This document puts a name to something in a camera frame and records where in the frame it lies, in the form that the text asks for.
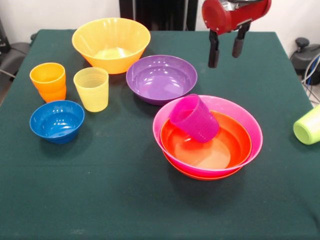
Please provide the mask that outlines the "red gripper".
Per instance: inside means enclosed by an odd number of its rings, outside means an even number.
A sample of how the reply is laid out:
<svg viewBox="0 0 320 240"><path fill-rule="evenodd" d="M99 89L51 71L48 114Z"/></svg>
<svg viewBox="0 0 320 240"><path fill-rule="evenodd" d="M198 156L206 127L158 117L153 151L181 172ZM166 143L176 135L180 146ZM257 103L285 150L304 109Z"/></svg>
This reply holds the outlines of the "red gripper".
<svg viewBox="0 0 320 240"><path fill-rule="evenodd" d="M216 68L219 60L219 39L222 35L237 29L232 56L242 53L246 33L251 22L265 16L271 7L270 0L205 0L202 4L202 18L209 31L210 50L208 67Z"/></svg>

